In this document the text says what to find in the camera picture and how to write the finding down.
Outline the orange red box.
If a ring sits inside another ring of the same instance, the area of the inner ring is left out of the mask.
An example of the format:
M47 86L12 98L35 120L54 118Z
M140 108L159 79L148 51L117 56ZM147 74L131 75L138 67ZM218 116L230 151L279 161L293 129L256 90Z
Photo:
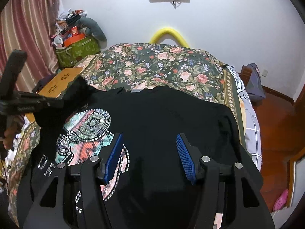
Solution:
M70 30L68 30L65 34L62 35L63 45L64 47L68 47L71 44L74 44L85 37L86 37L85 34L81 33L77 26L74 26Z

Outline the black printed t-shirt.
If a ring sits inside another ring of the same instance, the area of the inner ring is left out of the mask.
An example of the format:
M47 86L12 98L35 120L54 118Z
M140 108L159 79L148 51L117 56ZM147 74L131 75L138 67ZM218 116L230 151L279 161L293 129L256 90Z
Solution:
M166 86L103 92L81 77L60 99L64 123L34 115L40 140L17 191L21 228L212 228L217 214L222 228L269 222L262 177L227 106ZM106 201L98 155L116 133L130 164ZM176 148L180 133L202 154L194 184Z

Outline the floral bedspread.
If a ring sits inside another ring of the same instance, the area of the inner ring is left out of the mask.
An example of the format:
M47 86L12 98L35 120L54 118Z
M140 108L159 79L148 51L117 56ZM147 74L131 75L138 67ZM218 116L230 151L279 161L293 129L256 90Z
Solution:
M153 89L167 85L207 102L228 106L238 125L240 142L246 147L245 109L238 98L238 85L243 82L234 67L226 65L204 50L170 46L167 44L117 44L103 53L85 57L77 63L88 64L81 76L98 90L107 91L124 88L126 91ZM22 131L17 135L13 157L9 157L9 205L10 219L21 228L21 208L17 208L17 191L30 154L40 140L40 127L34 116L25 115ZM126 148L116 167L114 181L101 188L103 197L111 198L118 185L120 175L129 169L130 160Z

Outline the yellow curved headboard pad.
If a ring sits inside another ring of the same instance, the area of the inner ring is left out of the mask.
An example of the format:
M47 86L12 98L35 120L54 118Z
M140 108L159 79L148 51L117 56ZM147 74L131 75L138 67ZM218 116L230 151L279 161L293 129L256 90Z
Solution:
M150 39L150 44L158 44L163 39L169 38L175 43L177 43L179 46L184 48L190 48L189 44L186 42L186 40L180 35L180 33L176 30L174 30L171 27L164 27L156 31L152 38Z

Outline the pink slipper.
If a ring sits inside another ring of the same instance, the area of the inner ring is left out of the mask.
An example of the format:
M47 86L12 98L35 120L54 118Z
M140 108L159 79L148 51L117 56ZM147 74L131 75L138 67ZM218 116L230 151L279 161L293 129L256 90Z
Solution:
M281 210L287 202L289 190L285 189L280 197L275 201L272 211Z

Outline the purple bag on floor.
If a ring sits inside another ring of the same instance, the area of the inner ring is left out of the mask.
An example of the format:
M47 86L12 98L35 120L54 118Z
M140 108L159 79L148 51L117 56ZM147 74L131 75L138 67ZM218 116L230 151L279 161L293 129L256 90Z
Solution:
M246 92L248 93L251 102L261 102L266 98L266 95L262 86L261 74L258 66L255 63L251 63L248 64L247 67L252 70L252 73L246 85Z

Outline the wooden carved bedside table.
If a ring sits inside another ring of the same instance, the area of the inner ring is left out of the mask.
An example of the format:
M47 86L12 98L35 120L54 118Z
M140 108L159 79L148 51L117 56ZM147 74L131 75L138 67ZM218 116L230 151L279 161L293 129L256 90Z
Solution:
M57 74L44 88L38 93L39 95L51 98L57 98L67 88L68 84L78 76L83 68L65 68Z

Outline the pink striped curtain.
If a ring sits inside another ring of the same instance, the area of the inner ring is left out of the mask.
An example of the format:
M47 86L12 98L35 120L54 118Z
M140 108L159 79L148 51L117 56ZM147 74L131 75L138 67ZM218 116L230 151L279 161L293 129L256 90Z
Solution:
M27 53L16 89L30 92L37 82L55 72L57 57L51 45L59 0L9 0L1 12L1 70L13 50Z

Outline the white checked bed sheet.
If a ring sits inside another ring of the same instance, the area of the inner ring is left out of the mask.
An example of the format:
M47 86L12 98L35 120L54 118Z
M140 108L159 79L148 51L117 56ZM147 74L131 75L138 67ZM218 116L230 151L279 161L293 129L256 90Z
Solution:
M258 123L258 117L254 108L252 107L246 87L236 69L228 65L227 69L235 79L236 91L239 96L239 100L243 102L242 106L242 120L243 129L245 134L246 148L252 157L252 161L259 171L262 167L262 147L261 147L261 132Z

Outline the green storage bag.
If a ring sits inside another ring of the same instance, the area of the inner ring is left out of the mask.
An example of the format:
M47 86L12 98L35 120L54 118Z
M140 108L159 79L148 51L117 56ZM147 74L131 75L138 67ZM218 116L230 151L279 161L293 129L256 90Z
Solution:
M85 37L68 47L56 49L59 69L74 67L86 56L100 53L98 42L93 37Z

